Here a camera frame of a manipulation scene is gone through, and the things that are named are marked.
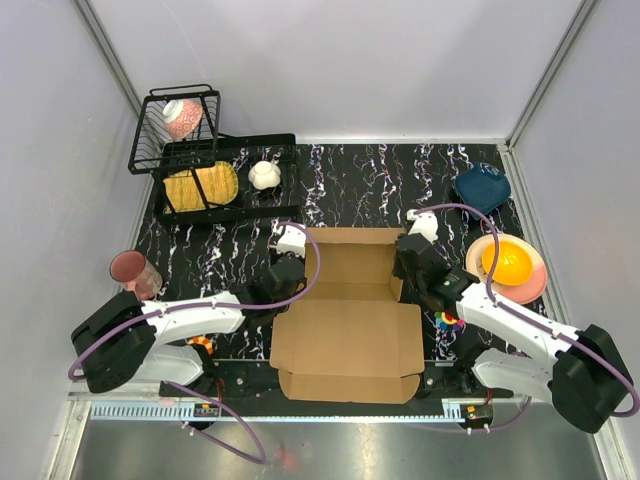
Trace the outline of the brown cardboard box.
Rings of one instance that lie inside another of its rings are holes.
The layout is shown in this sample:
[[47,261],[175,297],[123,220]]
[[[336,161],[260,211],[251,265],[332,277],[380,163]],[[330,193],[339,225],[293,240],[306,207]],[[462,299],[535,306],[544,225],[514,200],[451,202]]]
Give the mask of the brown cardboard box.
[[392,274],[400,228],[311,229],[312,288],[273,322],[269,363],[290,400],[404,404],[424,371],[422,313]]

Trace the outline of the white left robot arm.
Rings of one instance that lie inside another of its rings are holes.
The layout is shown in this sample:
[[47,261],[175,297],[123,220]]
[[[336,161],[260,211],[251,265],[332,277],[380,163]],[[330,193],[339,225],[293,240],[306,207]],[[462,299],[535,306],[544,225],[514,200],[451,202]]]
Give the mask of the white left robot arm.
[[186,341],[270,323],[306,284],[304,260],[289,253],[248,283],[208,297],[141,301],[121,291],[71,333],[77,358],[68,377],[85,381],[94,394],[130,381],[167,380],[206,395],[216,372]]

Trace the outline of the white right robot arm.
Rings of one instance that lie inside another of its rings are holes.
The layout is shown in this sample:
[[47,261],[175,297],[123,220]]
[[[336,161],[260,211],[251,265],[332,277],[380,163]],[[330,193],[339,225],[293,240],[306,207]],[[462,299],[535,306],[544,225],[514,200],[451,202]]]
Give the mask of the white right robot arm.
[[493,333],[518,349],[495,348],[454,371],[466,396],[486,388],[544,401],[577,429],[594,434],[610,417],[633,416],[639,394],[607,331],[583,330],[545,318],[493,292],[478,277],[449,267],[421,234],[395,242],[393,273],[407,281],[431,310]]

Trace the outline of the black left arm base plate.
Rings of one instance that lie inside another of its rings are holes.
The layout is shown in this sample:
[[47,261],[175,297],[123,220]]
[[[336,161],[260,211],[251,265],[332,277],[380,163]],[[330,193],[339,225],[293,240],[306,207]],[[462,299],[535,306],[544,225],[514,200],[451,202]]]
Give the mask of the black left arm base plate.
[[264,360],[213,360],[185,388],[222,401],[286,400],[278,371]]

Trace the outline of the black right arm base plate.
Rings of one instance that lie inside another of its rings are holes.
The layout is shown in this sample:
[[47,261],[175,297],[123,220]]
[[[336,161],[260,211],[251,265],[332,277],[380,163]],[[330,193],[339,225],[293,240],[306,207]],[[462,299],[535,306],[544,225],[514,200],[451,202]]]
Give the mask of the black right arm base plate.
[[415,394],[416,399],[465,398],[509,399],[513,393],[504,389],[490,389],[472,373],[463,362],[426,361],[425,369]]

